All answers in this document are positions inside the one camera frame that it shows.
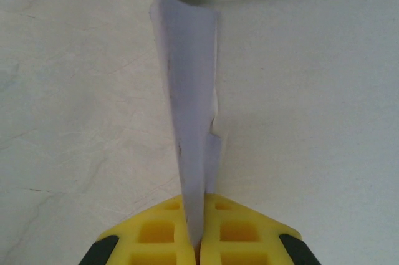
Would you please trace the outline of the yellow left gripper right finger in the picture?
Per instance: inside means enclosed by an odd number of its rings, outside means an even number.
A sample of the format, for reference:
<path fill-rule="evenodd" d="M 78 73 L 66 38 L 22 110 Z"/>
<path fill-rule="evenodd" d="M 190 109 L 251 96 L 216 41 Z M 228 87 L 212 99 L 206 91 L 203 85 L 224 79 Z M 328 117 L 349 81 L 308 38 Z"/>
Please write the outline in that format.
<path fill-rule="evenodd" d="M 205 196 L 201 264 L 319 264 L 295 229 L 217 194 Z"/>

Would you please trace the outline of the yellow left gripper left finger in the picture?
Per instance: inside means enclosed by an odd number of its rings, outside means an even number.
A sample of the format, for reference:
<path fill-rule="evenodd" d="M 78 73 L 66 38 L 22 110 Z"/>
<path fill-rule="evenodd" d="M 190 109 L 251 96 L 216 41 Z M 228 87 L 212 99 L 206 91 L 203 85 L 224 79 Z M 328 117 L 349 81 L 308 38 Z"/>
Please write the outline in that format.
<path fill-rule="evenodd" d="M 165 200 L 103 232 L 81 264 L 196 264 L 181 196 Z"/>

